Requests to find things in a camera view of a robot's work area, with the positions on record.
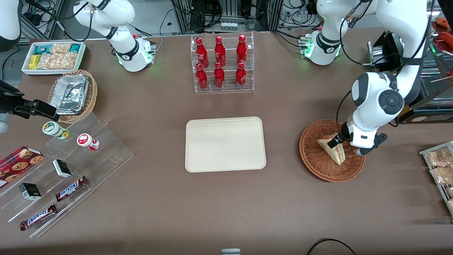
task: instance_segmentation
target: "red cookie box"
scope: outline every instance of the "red cookie box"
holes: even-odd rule
[[[22,146],[0,160],[0,188],[43,160],[40,151]]]

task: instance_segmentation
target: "round wicker basket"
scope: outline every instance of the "round wicker basket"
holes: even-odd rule
[[[88,117],[91,114],[91,112],[93,111],[94,105],[96,104],[97,84],[96,84],[96,81],[94,80],[93,76],[89,72],[87,72],[85,70],[77,70],[77,71],[69,72],[69,73],[66,73],[63,75],[69,76],[69,75],[77,75],[77,74],[86,75],[90,79],[90,84],[88,85],[88,91],[87,91],[87,98],[85,99],[84,110],[79,115],[60,115],[60,119],[58,120],[59,122],[63,122],[66,124],[72,124],[72,123],[76,122],[77,120],[85,119],[86,117]],[[56,84],[57,84],[57,81],[55,81],[53,83],[53,86],[50,89],[49,96],[47,96],[47,103],[50,103],[50,99],[52,98],[53,90],[55,89]]]
[[[316,141],[320,136],[338,133],[333,120],[310,124],[300,136],[299,152],[307,168],[319,178],[330,182],[349,181],[357,176],[365,164],[365,156],[357,156],[356,148],[343,143],[346,160],[339,166]]]

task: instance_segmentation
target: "snickers bar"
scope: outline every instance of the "snickers bar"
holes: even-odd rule
[[[67,187],[62,192],[55,195],[57,197],[57,202],[60,202],[61,200],[63,200],[64,197],[72,194],[74,191],[82,187],[82,185],[84,185],[87,182],[88,182],[87,178],[85,176],[82,176],[82,178],[78,179],[71,186]]]
[[[57,213],[57,208],[56,208],[56,206],[54,204],[52,204],[49,208],[47,208],[46,210],[38,213],[33,218],[30,218],[28,221],[21,222],[20,223],[20,230],[24,231],[24,230],[28,229],[29,227],[31,227],[36,222],[44,219],[45,217],[47,217],[47,216],[49,216],[51,214],[56,214],[56,213]]]

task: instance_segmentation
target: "brown tabletop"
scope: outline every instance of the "brown tabletop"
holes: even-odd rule
[[[382,31],[348,31],[350,56],[365,61],[366,42]],[[322,181],[302,163],[299,136],[311,122],[335,118],[366,67],[343,53],[317,66],[271,33],[254,36],[255,91],[216,95],[193,90],[190,36],[164,38],[157,63],[138,73],[118,64],[108,41],[86,41],[84,69],[99,88],[94,112],[135,156],[40,238],[0,214],[0,254],[215,255],[237,247],[244,255],[299,255],[322,237],[358,254],[451,254],[453,226],[435,225],[451,217],[418,152],[453,140],[452,126],[382,127],[389,139],[356,178]],[[19,88],[28,99],[46,100],[54,80],[24,75]],[[354,109],[346,100],[340,119]],[[264,169],[185,170],[189,120],[246,116],[263,121]],[[49,140],[45,122],[9,116],[0,156],[21,145],[41,148]]]

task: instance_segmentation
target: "red cap bottle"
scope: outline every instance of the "red cap bottle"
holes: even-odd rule
[[[217,88],[223,88],[223,86],[225,85],[225,72],[222,69],[222,64],[218,61],[216,62],[214,77],[216,79]]]
[[[203,70],[203,66],[200,63],[197,63],[195,67],[197,69],[195,76],[197,77],[198,85],[201,90],[206,90],[207,89],[206,72]]]
[[[247,60],[247,45],[246,45],[246,36],[241,34],[239,36],[239,43],[236,48],[236,62],[245,62]]]
[[[246,71],[244,69],[244,62],[239,62],[236,70],[236,88],[243,89],[246,86]]]
[[[203,40],[198,37],[196,40],[197,42],[197,58],[198,62],[203,65],[204,68],[209,66],[209,61],[207,59],[207,50],[206,47],[203,45]]]
[[[227,64],[227,55],[221,36],[216,36],[216,47],[214,49],[214,53],[216,54],[216,61],[220,62],[222,67],[224,67]]]

